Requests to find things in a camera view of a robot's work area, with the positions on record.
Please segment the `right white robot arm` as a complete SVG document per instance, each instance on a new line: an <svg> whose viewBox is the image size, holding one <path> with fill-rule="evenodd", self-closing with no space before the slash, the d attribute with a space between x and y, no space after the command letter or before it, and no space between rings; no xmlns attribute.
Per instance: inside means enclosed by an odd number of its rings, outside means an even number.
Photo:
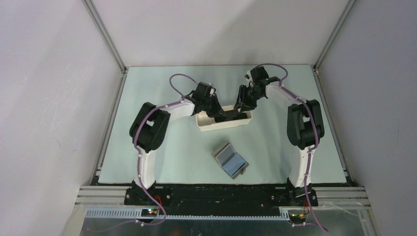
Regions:
<svg viewBox="0 0 417 236"><path fill-rule="evenodd" d="M284 86L284 79L271 77L265 65L249 70L246 85L238 91L234 110L240 113L252 111L258 100L271 99L287 109L287 137L298 148L299 157L292 165L287 180L286 199L294 206L300 205L311 191L311 165L315 150L325 134L320 102L307 100Z"/></svg>

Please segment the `right aluminium frame post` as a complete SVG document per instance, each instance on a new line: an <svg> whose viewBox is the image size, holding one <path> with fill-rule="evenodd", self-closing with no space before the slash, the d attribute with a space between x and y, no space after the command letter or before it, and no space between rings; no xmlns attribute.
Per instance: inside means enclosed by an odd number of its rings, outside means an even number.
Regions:
<svg viewBox="0 0 417 236"><path fill-rule="evenodd" d="M348 0L341 15L339 16L335 26L333 27L324 47L322 48L314 66L314 72L316 73L316 75L319 74L320 71L320 67L322 66L327 54L329 53L332 45L334 44L337 36L340 34L343 26L345 25L348 17L350 16L353 8L355 7L357 3L357 0Z"/></svg>

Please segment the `left aluminium frame post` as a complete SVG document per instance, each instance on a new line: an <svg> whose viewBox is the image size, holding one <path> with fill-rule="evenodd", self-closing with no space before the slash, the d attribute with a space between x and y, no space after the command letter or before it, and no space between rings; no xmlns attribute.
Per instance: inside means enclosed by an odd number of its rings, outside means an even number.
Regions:
<svg viewBox="0 0 417 236"><path fill-rule="evenodd" d="M115 60L118 68L122 73L125 73L127 70L127 67L125 63L123 62L121 55L119 51L117 50L117 47L112 40L94 2L92 0L82 0L83 5L85 6L88 14L90 15L92 22L94 23L95 27L98 30L98 33L100 34L101 38L103 39L106 47L108 48L111 56Z"/></svg>

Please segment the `aluminium frame post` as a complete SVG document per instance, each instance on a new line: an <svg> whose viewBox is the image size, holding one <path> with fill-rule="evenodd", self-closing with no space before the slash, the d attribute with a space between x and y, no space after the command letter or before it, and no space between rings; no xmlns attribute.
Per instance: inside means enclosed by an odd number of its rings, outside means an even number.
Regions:
<svg viewBox="0 0 417 236"><path fill-rule="evenodd" d="M119 51L117 50L117 47L112 40L94 2L92 0L82 0L83 5L85 6L88 14L90 15L92 22L94 23L95 27L98 30L98 33L100 34L101 38L103 39L106 47L108 48L111 56L115 60L118 68L122 73L125 73L127 70L127 67L125 63L123 62L121 55Z"/></svg>
<svg viewBox="0 0 417 236"><path fill-rule="evenodd" d="M337 36L340 34L343 26L345 25L348 17L350 16L353 8L355 7L357 3L357 0L348 0L341 15L339 16L335 26L333 27L324 47L322 48L314 66L314 72L316 73L316 75L319 74L320 71L320 67L322 66L327 54L329 53L332 45L334 44Z"/></svg>

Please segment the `silver metal card holder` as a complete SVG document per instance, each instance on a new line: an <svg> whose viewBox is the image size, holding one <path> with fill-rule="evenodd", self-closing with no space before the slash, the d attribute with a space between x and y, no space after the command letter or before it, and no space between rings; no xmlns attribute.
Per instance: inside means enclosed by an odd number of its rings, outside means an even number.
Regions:
<svg viewBox="0 0 417 236"><path fill-rule="evenodd" d="M212 153L212 157L220 168L231 178L243 175L249 163L227 141Z"/></svg>

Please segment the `right small circuit board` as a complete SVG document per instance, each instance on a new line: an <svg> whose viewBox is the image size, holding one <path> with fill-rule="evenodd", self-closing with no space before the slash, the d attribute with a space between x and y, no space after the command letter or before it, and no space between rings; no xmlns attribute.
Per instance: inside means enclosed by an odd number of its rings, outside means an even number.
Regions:
<svg viewBox="0 0 417 236"><path fill-rule="evenodd" d="M294 221L294 220L302 221L302 220L306 220L307 217L308 217L308 214L304 214L304 213L302 213L302 214L291 214L290 215L290 220L292 220L292 221Z"/></svg>

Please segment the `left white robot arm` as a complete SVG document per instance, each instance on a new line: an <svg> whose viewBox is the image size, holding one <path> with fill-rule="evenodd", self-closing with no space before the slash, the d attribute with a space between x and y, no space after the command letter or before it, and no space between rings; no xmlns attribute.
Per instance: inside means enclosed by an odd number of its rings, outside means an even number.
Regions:
<svg viewBox="0 0 417 236"><path fill-rule="evenodd" d="M155 200L155 191L151 188L155 184L155 153L165 139L168 125L200 112L219 121L224 121L227 116L218 101L216 89L203 82L188 95L182 94L178 101L159 106L150 102L142 105L129 130L138 152L134 183L140 187L136 198L142 204L149 205Z"/></svg>

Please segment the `white plastic tray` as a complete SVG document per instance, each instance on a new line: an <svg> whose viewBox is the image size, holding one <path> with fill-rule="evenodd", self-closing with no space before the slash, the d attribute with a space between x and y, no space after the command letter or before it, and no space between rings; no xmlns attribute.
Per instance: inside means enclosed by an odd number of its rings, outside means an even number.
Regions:
<svg viewBox="0 0 417 236"><path fill-rule="evenodd" d="M195 115L196 124L200 131L212 131L224 128L237 127L241 125L247 125L252 120L251 111L238 112L234 110L233 105L222 106L222 109L226 112L226 119L219 121L219 119L209 118L205 111L202 111Z"/></svg>

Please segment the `small circuit board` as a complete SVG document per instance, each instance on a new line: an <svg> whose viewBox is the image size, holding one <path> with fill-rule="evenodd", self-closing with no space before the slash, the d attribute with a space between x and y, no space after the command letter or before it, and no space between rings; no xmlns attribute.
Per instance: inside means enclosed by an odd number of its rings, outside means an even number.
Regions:
<svg viewBox="0 0 417 236"><path fill-rule="evenodd" d="M308 217L308 214L304 214L304 213L302 213L302 214L291 214L290 215L290 220L292 220L292 221L294 221L294 220L302 221L302 220L306 220L307 217Z"/></svg>
<svg viewBox="0 0 417 236"><path fill-rule="evenodd" d="M159 210L158 209L153 209L153 208L145 208L142 209L141 211L141 216L142 217L155 217L158 215Z"/></svg>

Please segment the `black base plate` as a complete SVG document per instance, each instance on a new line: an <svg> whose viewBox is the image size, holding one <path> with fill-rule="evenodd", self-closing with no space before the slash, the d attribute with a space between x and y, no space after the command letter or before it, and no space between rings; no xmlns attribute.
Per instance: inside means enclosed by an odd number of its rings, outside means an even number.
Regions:
<svg viewBox="0 0 417 236"><path fill-rule="evenodd" d="M134 183L124 205L162 205L168 215L273 216L284 207L318 206L315 190L294 198L287 184L154 184L148 192Z"/></svg>

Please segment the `left small circuit board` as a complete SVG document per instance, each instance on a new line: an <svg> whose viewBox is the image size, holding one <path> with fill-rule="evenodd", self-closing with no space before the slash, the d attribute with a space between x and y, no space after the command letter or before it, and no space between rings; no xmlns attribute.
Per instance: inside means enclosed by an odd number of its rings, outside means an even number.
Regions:
<svg viewBox="0 0 417 236"><path fill-rule="evenodd" d="M141 211L141 216L142 217L155 217L158 215L159 210L158 209L153 209L153 208L145 208L142 209Z"/></svg>

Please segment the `black credit card stack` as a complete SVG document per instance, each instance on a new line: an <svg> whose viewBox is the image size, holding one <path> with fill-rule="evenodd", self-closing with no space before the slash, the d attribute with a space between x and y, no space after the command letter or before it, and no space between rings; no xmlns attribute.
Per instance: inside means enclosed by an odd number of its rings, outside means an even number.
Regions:
<svg viewBox="0 0 417 236"><path fill-rule="evenodd" d="M229 111L225 111L224 114L216 116L214 118L214 121L216 123L220 123L220 122L227 122L227 121L233 121L233 120L240 120L240 119L247 119L247 113L243 112L240 113L238 111L235 110L229 110Z"/></svg>

